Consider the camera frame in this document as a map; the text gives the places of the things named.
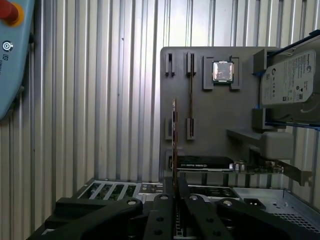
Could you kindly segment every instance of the emergency stop button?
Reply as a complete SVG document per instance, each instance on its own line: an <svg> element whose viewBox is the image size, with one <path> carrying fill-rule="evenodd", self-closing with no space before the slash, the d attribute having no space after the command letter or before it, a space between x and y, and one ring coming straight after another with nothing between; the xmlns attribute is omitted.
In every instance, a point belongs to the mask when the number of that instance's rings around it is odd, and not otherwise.
<svg viewBox="0 0 320 240"><path fill-rule="evenodd" d="M0 19L14 24L19 19L18 8L8 0L0 0Z"/></svg>

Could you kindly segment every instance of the gray mounting board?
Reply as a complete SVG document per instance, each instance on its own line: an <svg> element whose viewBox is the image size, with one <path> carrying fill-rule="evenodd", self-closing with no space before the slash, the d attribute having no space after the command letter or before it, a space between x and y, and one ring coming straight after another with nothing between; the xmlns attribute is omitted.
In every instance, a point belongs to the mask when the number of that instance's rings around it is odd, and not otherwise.
<svg viewBox="0 0 320 240"><path fill-rule="evenodd" d="M260 79L252 74L253 55L274 47L165 47L160 53L160 178L169 170L172 149L172 102L177 99L177 142L184 155L241 158L243 146L227 136L228 128L252 129L252 109L259 104ZM190 78L188 53L194 54L192 108L194 138L187 139ZM212 62L233 61L233 83L213 84Z"/></svg>

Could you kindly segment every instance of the metal panel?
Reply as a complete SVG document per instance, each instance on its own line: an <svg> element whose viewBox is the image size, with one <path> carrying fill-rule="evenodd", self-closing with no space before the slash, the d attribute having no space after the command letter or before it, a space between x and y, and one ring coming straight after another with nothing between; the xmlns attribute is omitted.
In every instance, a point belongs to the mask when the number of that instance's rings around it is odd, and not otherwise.
<svg viewBox="0 0 320 240"><path fill-rule="evenodd" d="M320 0L37 0L33 27L25 90L0 124L4 240L27 238L93 176L159 179L162 47L284 47L320 27ZM287 131L294 164L310 169L318 133ZM317 172L314 186L292 190L309 201L315 189L320 207L320 164ZM265 183L253 177L252 186ZM273 176L272 186L288 178Z"/></svg>

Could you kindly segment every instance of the hard drive label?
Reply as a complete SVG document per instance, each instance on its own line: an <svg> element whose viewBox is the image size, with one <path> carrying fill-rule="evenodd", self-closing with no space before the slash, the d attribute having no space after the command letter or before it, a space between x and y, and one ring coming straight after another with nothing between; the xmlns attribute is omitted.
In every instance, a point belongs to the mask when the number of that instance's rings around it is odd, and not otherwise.
<svg viewBox="0 0 320 240"><path fill-rule="evenodd" d="M263 105L303 103L313 92L316 52L305 51L265 71L261 80Z"/></svg>

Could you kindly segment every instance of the light blue device casing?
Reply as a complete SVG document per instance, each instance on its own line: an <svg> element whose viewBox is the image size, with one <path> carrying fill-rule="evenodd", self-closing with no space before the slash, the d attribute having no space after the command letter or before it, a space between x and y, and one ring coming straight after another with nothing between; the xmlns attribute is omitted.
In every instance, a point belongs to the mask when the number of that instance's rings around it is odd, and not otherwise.
<svg viewBox="0 0 320 240"><path fill-rule="evenodd" d="M22 84L35 6L35 0L10 2L23 8L24 19L16 27L0 20L0 120L6 116ZM8 43L11 44L10 50L6 48Z"/></svg>

